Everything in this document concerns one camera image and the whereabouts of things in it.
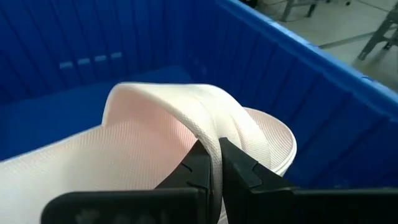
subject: black plastic part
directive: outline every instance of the black plastic part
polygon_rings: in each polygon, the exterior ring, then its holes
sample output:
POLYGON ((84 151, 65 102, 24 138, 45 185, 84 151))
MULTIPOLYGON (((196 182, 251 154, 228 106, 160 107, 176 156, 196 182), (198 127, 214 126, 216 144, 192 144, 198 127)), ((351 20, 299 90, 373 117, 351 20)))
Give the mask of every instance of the black plastic part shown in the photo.
POLYGON ((44 208, 41 224, 211 223, 211 160, 198 141, 154 190, 73 192, 44 208))
POLYGON ((228 139, 220 144, 229 224, 398 223, 398 189, 299 189, 228 139))

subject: white slipper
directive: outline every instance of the white slipper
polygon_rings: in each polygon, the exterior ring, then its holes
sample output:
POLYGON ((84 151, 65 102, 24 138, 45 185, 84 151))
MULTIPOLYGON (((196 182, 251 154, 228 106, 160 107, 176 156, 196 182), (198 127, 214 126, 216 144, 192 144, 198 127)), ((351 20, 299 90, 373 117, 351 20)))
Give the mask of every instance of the white slipper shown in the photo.
POLYGON ((279 175, 296 153, 286 125, 215 86, 118 84, 101 126, 0 163, 0 223, 40 223, 45 205, 67 192, 153 189, 197 139, 211 156, 220 214, 222 137, 279 175))

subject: white mesh fabric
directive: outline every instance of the white mesh fabric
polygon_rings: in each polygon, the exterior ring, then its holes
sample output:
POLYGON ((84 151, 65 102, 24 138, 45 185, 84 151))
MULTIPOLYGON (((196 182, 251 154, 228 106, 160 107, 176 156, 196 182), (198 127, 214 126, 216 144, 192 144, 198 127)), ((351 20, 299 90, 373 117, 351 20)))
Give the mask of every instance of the white mesh fabric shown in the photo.
POLYGON ((247 111, 213 86, 117 85, 102 126, 0 164, 0 223, 39 223, 45 204, 66 192, 153 189, 197 138, 212 157, 219 211, 218 138, 228 137, 279 175, 295 155, 295 139, 286 126, 260 111, 247 111))

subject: floor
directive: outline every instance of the floor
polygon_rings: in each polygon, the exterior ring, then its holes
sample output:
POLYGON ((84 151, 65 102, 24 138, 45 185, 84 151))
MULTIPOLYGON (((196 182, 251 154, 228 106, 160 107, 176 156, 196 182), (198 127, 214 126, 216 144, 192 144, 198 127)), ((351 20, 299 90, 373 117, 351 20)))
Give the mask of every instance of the floor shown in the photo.
POLYGON ((344 0, 332 0, 330 3, 320 0, 311 18, 306 17, 309 6, 294 7, 288 22, 280 21, 285 1, 262 0, 257 9, 329 54, 398 92, 398 47, 386 51, 382 49, 385 43, 380 43, 365 61, 356 59, 396 1, 352 0, 351 5, 346 6, 344 0))

